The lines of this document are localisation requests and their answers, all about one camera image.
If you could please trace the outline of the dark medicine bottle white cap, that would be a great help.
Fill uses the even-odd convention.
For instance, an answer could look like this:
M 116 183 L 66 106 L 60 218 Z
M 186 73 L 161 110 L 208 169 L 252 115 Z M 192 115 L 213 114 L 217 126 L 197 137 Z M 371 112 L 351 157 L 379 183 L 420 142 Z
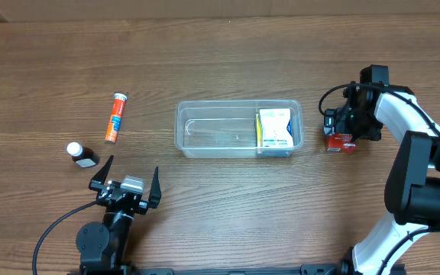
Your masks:
M 99 156 L 93 150 L 77 142 L 69 143 L 66 152 L 72 157 L 73 162 L 82 168 L 94 167 L 99 163 Z

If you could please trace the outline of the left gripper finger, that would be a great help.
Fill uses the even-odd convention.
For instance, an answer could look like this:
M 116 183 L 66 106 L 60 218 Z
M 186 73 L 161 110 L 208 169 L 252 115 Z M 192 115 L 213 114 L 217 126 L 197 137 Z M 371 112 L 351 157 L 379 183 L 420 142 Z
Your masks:
M 106 161 L 105 165 L 91 178 L 91 184 L 104 184 L 105 180 L 108 176 L 108 172 L 112 166 L 112 161 L 114 160 L 114 156 L 111 155 Z
M 162 197 L 162 192 L 160 189 L 160 182 L 159 182 L 159 168 L 156 167 L 154 170 L 154 176 L 150 186 L 148 207 L 152 209 L 156 209 L 160 204 L 161 197 Z

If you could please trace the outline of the blue medicine box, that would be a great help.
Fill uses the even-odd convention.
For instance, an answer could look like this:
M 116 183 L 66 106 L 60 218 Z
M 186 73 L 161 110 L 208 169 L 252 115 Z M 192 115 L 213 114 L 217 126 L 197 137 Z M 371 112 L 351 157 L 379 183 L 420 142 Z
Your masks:
M 255 128 L 256 128 L 256 140 L 257 140 L 257 153 L 262 154 L 262 127 L 260 123 L 260 114 L 257 113 L 255 117 Z

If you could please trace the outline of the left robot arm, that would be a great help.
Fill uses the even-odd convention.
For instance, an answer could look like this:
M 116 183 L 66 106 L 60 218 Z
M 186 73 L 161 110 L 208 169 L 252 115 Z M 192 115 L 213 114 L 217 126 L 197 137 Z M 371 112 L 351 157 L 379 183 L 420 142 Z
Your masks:
M 139 274 L 133 264 L 124 261 L 131 226 L 136 214 L 157 208 L 162 196 L 158 169 L 154 170 L 146 200 L 142 199 L 141 178 L 125 176 L 121 182 L 107 181 L 113 158 L 110 156 L 89 182 L 89 189 L 97 192 L 95 204 L 105 207 L 105 213 L 101 222 L 90 222 L 77 233 L 81 274 Z

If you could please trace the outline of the white medicine box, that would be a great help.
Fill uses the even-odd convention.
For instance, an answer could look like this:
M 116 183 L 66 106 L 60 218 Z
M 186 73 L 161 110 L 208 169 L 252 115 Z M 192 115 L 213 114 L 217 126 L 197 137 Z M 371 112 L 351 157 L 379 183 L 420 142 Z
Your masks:
M 291 112 L 289 108 L 264 108 L 258 112 L 261 147 L 293 146 Z

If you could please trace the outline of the orange effervescent tablet tube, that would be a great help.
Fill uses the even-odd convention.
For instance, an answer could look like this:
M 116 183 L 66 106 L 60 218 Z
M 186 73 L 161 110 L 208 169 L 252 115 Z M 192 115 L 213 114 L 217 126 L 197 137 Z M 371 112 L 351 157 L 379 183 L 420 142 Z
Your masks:
M 105 142 L 112 144 L 116 143 L 127 100 L 128 97 L 123 93 L 116 92 L 114 94 L 114 104 L 105 134 Z

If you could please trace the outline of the red medicine box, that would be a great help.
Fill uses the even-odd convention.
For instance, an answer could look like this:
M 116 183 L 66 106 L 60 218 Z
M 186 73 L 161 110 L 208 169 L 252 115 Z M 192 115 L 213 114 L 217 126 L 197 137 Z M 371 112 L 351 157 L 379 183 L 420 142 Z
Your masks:
M 356 143 L 352 141 L 351 134 L 332 134 L 325 136 L 326 151 L 351 153 L 355 148 Z

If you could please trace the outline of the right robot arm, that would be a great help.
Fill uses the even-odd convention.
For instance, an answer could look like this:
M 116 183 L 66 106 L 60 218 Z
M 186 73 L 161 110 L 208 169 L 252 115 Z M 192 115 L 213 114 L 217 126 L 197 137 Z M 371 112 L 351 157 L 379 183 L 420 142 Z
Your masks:
M 399 258 L 421 237 L 440 232 L 440 126 L 407 86 L 390 84 L 389 69 L 370 65 L 359 82 L 340 85 L 342 107 L 323 111 L 325 149 L 352 152 L 387 128 L 399 145 L 385 184 L 386 212 L 350 248 L 333 274 L 404 274 Z

